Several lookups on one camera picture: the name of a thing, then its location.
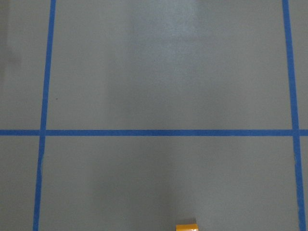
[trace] blue painter's tape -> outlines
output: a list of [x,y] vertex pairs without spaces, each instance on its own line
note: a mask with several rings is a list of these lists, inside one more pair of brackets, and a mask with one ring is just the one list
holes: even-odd
[[293,150],[295,158],[295,179],[296,179],[296,194],[297,194],[297,206],[298,206],[298,221],[299,221],[300,231],[306,231],[305,200],[304,200],[301,151],[300,151],[300,130],[299,130],[298,111],[297,111],[295,68],[294,68],[291,20],[290,20],[288,0],[282,0],[282,10],[283,10],[284,32],[285,32],[287,64],[288,64],[292,129],[294,131]]
[[40,130],[39,130],[39,149],[38,149],[39,156],[38,156],[37,179],[36,179],[36,187],[35,187],[33,231],[39,230],[38,225],[39,225],[39,211],[40,211],[41,188],[42,188],[42,164],[43,164],[43,158],[44,158],[45,139],[46,139],[48,93],[49,93],[49,80],[50,80],[50,69],[51,69],[55,7],[56,7],[56,0],[51,0],[49,27],[48,27],[48,36],[47,36],[47,50],[46,50],[46,63],[45,63],[45,74],[44,74],[41,122],[40,122]]
[[293,130],[47,130],[46,136],[292,136]]
[[301,129],[299,130],[300,136],[308,136],[308,130],[307,129]]
[[38,136],[39,130],[0,130],[0,136]]

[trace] orange object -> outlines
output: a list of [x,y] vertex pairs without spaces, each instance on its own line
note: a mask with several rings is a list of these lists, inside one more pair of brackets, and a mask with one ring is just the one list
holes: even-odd
[[176,225],[177,231],[199,231],[197,224]]

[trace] gray floor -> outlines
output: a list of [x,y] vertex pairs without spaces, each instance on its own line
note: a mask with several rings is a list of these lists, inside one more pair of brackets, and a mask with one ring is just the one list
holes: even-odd
[[[0,0],[0,129],[40,127],[49,7]],[[307,12],[290,1],[306,129]],[[58,1],[47,129],[291,129],[281,1]],[[32,230],[38,143],[0,136],[1,231]],[[298,230],[292,137],[46,138],[40,231],[192,219]]]

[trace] grid square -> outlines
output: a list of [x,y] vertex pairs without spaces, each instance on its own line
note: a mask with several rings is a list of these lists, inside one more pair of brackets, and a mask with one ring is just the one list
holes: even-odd
[[39,128],[49,5],[1,1],[0,129]]
[[0,136],[0,230],[32,230],[38,137]]
[[308,129],[308,2],[290,1],[294,62],[297,81],[298,116],[300,128]]
[[280,0],[57,3],[48,129],[288,129]]
[[40,228],[297,230],[292,138],[48,137]]

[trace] vertical tape line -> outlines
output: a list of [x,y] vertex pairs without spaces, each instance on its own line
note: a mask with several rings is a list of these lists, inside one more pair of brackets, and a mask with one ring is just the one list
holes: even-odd
[[38,149],[38,167],[37,167],[37,179],[35,186],[35,201],[34,201],[34,215],[33,215],[33,231],[39,230],[39,210],[42,188],[42,164],[45,151],[45,138],[46,138],[46,123],[47,123],[47,109],[48,109],[48,93],[49,93],[49,79],[51,69],[51,54],[52,54],[52,40],[53,40],[53,28],[55,17],[56,0],[51,0],[49,26],[47,36],[47,50],[46,50],[46,63],[44,74],[44,86],[43,86],[43,99],[42,99],[42,112],[40,119],[39,130],[39,149]]
[[284,32],[285,32],[287,64],[288,64],[292,129],[293,129],[293,150],[294,150],[294,159],[295,159],[295,179],[296,179],[296,195],[297,195],[297,206],[298,206],[298,221],[299,221],[300,231],[306,231],[304,187],[303,187],[301,151],[300,151],[300,133],[299,133],[300,131],[299,131],[299,122],[298,122],[295,68],[294,68],[292,32],[291,32],[291,21],[290,21],[288,0],[282,0],[282,9],[283,9],[283,21],[284,21]]

